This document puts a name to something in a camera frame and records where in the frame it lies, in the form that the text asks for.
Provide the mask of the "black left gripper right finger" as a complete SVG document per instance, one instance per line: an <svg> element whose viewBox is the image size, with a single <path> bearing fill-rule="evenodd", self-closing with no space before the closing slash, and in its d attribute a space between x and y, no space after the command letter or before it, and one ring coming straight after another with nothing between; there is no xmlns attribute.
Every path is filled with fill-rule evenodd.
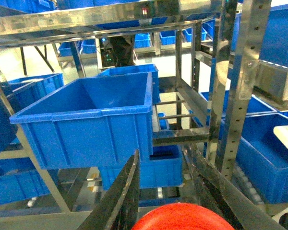
<svg viewBox="0 0 288 230"><path fill-rule="evenodd" d="M220 214L235 230L282 230L283 227L254 205L209 164L191 144L191 171L197 203Z"/></svg>

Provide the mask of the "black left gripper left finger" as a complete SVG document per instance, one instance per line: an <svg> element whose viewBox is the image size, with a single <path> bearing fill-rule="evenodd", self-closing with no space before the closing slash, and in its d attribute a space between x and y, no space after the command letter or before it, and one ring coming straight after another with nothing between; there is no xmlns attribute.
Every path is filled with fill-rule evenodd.
<svg viewBox="0 0 288 230"><path fill-rule="evenodd" d="M79 230L130 230L138 215L140 194L139 150L128 159L99 204Z"/></svg>

